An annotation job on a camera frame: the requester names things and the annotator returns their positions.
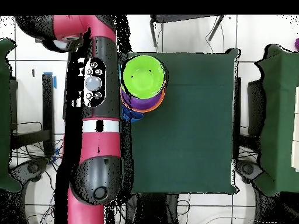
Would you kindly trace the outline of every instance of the metal stand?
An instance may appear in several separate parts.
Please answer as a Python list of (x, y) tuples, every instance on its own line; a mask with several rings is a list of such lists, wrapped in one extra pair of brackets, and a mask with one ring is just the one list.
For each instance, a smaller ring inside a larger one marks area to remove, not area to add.
[[(157, 41), (156, 41), (155, 30), (154, 30), (154, 22), (158, 22), (158, 23), (177, 22), (178, 20), (189, 20), (189, 19), (203, 18), (203, 17), (215, 16), (215, 15), (160, 15), (160, 16), (165, 16), (165, 19), (163, 17), (163, 21), (160, 22), (159, 20), (156, 19), (155, 15), (151, 15), (152, 19), (149, 22), (154, 47), (157, 47)], [(221, 24), (221, 21), (223, 20), (224, 16), (225, 15), (220, 15), (219, 16), (219, 19), (218, 19), (216, 25), (214, 26), (210, 37), (208, 38), (209, 41), (211, 41), (212, 38), (214, 37), (215, 32), (217, 31), (219, 25)]]
[(44, 154), (54, 154), (54, 111), (53, 111), (53, 79), (51, 75), (44, 74), (43, 80), (43, 130), (28, 133), (12, 134), (11, 149), (44, 142)]

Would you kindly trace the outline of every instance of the stacked bowls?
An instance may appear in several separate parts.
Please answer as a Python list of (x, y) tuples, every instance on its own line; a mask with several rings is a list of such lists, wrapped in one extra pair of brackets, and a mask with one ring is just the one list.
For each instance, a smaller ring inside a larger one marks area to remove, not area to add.
[(123, 108), (123, 113), (124, 109), (131, 114), (144, 114), (156, 109), (165, 95), (165, 71), (162, 63), (149, 55), (132, 57), (124, 64), (120, 88), (123, 107), (126, 107)]

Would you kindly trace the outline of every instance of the blue tape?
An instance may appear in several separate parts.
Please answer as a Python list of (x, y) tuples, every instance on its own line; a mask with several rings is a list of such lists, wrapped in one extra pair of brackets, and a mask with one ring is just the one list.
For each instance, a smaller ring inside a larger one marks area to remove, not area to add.
[[(53, 73), (52, 72), (44, 72), (44, 74), (46, 75), (52, 75), (53, 76)], [(53, 87), (56, 89), (57, 88), (57, 80), (56, 80), (56, 76), (53, 77)]]
[(121, 70), (120, 70), (120, 65), (119, 65), (119, 82), (121, 82)]
[(56, 82), (56, 76), (53, 78), (53, 84), (54, 84), (54, 88), (57, 88), (57, 82)]

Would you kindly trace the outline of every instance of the dark green surface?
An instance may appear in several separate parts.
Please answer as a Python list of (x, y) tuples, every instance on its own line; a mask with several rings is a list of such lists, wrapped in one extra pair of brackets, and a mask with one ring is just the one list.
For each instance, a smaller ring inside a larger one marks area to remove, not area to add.
[(9, 95), (10, 67), (5, 58), (8, 52), (15, 48), (13, 42), (0, 40), (0, 189), (18, 192), (22, 189), (20, 183), (8, 173), (11, 145), (11, 100)]
[(238, 50), (146, 54), (165, 65), (169, 82), (162, 104), (132, 124), (133, 192), (236, 193), (231, 161)]
[(281, 191), (299, 193), (299, 173), (291, 167), (299, 53), (285, 52), (271, 45), (267, 58), (258, 65), (265, 75), (266, 119), (260, 136), (260, 165), (265, 173), (255, 184), (268, 196)]

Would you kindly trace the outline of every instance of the black frame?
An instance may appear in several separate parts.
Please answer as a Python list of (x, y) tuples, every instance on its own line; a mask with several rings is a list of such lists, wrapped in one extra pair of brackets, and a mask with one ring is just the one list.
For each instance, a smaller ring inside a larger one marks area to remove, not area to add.
[(156, 23), (177, 22), (180, 20), (190, 20), (190, 19), (204, 18), (210, 16), (219, 16), (218, 21), (215, 24), (210, 34), (210, 37), (208, 38), (208, 40), (211, 41), (225, 15), (151, 15), (149, 26), (151, 28), (152, 42), (154, 43), (154, 47), (157, 47), (157, 41), (156, 41), (155, 30), (154, 30), (154, 22)]
[[(54, 109), (53, 109), (53, 79), (52, 75), (43, 74), (43, 130), (28, 133), (12, 133), (11, 135), (11, 149), (17, 149), (26, 145), (43, 142), (44, 154), (46, 156), (54, 155)], [(15, 116), (16, 122), (16, 97), (11, 98), (12, 105), (12, 119)]]

